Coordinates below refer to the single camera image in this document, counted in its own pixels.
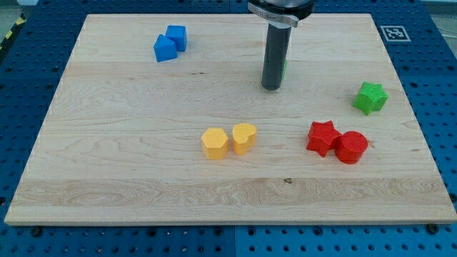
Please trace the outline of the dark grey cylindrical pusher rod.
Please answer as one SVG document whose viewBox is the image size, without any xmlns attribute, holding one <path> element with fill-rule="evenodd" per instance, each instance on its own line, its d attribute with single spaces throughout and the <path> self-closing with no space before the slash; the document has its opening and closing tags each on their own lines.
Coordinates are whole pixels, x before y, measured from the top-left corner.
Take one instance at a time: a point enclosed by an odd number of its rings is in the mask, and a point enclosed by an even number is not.
<svg viewBox="0 0 457 257">
<path fill-rule="evenodd" d="M 269 24 L 261 85 L 269 91 L 278 90 L 283 79 L 291 27 L 280 29 Z"/>
</svg>

